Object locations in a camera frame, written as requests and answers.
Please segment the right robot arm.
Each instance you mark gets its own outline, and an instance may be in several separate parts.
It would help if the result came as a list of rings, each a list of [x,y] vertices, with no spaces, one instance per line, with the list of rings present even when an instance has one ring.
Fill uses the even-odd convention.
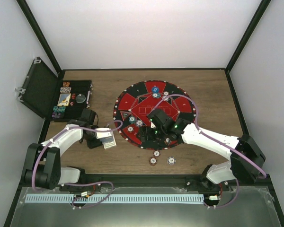
[[[212,151],[226,159],[221,164],[210,164],[204,170],[201,186],[212,190],[219,183],[238,180],[254,184],[267,177],[262,166],[266,160],[259,146],[249,135],[227,136],[203,129],[197,122],[179,118],[174,121],[163,110],[155,109],[147,115],[148,126],[140,126],[137,137],[142,142],[156,142],[159,148],[172,142],[191,144]]]

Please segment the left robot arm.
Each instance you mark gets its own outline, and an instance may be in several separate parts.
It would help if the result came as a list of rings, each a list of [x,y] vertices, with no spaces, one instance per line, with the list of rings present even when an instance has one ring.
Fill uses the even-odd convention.
[[[86,141],[90,149],[114,140],[113,130],[94,125],[96,113],[84,109],[78,119],[68,121],[58,134],[42,143],[32,143],[27,148],[21,181],[37,187],[54,189],[59,185],[71,185],[82,191],[87,187],[86,177],[78,167],[62,167],[62,155],[76,142]]]

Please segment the blue small blind button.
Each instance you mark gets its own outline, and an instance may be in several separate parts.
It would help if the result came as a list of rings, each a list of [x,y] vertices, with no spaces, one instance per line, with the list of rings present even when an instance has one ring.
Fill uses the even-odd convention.
[[[157,86],[151,88],[152,93],[159,93],[160,89]]]

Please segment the green blue chip top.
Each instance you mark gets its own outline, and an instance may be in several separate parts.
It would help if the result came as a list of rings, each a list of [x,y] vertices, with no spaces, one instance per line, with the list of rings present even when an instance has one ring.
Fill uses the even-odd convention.
[[[153,96],[154,98],[160,98],[160,93],[153,93],[152,96]]]

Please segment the orange black chip stack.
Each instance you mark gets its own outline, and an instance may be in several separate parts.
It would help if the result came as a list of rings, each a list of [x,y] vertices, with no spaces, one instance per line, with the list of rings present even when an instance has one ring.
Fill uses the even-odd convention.
[[[155,165],[157,164],[157,159],[156,159],[156,157],[151,157],[151,158],[149,159],[149,164],[150,164],[151,166],[155,166]]]

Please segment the green blue chip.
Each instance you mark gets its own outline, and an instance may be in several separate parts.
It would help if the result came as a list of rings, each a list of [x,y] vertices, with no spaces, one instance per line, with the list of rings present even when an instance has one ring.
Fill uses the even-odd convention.
[[[136,122],[136,118],[134,116],[129,117],[129,122],[130,123],[135,123]]]
[[[153,93],[152,96],[153,96],[154,98],[160,98],[160,93]]]

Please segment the blue backed card deck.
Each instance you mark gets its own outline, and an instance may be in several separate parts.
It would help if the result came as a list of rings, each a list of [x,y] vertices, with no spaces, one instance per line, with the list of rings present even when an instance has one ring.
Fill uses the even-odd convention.
[[[101,142],[102,142],[103,144],[105,144],[105,143],[111,143],[111,142],[114,141],[114,137],[113,137],[113,136],[109,136],[109,137],[101,138],[100,140],[101,140]]]

